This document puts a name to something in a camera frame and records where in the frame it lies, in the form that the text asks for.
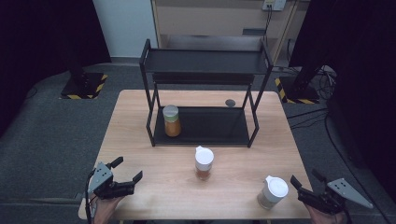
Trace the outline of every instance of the power strip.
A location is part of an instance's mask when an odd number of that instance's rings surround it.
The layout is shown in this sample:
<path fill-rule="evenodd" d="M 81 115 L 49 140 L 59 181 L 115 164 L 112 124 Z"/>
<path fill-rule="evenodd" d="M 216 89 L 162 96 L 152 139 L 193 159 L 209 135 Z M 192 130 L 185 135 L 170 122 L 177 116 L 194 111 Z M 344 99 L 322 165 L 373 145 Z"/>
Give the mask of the power strip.
<path fill-rule="evenodd" d="M 282 11 L 285 8 L 286 0 L 264 0 L 262 4 L 262 10 L 269 11 L 270 8 L 273 11 Z"/>

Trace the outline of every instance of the jar lid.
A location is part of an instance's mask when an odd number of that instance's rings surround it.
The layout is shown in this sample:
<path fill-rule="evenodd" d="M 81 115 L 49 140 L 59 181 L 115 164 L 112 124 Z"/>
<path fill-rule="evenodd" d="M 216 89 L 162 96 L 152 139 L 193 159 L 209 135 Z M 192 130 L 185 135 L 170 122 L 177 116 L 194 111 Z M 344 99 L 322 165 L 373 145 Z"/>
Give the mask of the jar lid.
<path fill-rule="evenodd" d="M 169 122 L 175 122 L 178 119 L 178 108 L 175 105 L 167 105 L 163 108 L 163 118 Z"/>

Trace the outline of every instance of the yellow and black tape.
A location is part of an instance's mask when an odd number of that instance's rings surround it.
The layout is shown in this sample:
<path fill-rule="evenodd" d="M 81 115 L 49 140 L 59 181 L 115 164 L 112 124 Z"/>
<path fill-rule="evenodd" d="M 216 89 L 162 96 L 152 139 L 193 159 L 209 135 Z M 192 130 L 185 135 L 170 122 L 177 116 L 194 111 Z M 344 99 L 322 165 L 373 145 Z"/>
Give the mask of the yellow and black tape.
<path fill-rule="evenodd" d="M 307 105 L 319 104 L 319 100 L 315 99 L 289 99 L 285 90 L 283 89 L 282 83 L 280 82 L 279 78 L 275 79 L 275 84 L 277 86 L 277 90 L 279 91 L 280 99 L 283 103 Z"/>
<path fill-rule="evenodd" d="M 105 85 L 107 79 L 107 75 L 103 75 L 100 82 L 97 84 L 95 92 L 91 92 L 91 94 L 68 94 L 62 95 L 62 99 L 72 99 L 72 100 L 80 100 L 80 99 L 95 99 L 100 91 L 102 90 L 103 86 Z"/>

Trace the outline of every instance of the glass jar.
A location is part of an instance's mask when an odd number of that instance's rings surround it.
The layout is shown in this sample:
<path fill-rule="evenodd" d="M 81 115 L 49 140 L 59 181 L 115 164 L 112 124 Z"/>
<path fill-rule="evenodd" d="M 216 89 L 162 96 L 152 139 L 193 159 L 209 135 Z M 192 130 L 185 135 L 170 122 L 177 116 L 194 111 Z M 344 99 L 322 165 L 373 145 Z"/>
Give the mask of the glass jar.
<path fill-rule="evenodd" d="M 165 133 L 169 137 L 176 137 L 181 132 L 178 108 L 175 105 L 167 105 L 163 108 L 163 119 L 165 121 Z"/>

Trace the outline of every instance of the black metal shelf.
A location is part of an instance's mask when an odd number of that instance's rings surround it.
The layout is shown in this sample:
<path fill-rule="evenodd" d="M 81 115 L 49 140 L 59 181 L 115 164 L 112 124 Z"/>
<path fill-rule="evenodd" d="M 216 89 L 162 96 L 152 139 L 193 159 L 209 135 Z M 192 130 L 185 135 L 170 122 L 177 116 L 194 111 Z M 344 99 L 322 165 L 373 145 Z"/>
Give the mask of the black metal shelf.
<path fill-rule="evenodd" d="M 149 40 L 140 57 L 140 71 L 148 99 L 147 130 L 151 144 L 156 145 L 243 145 L 250 147 L 259 123 L 256 117 L 262 93 L 271 74 L 273 63 L 262 42 L 260 50 L 194 50 L 152 49 Z M 152 74 L 154 93 L 151 96 L 147 73 Z M 265 76 L 256 100 L 251 95 L 254 76 Z M 247 94 L 241 107 L 177 106 L 182 132 L 169 137 L 164 132 L 160 84 L 244 85 Z M 158 113 L 154 133 L 150 123 L 157 101 Z M 245 106 L 249 102 L 254 121 L 253 133 L 248 133 Z"/>

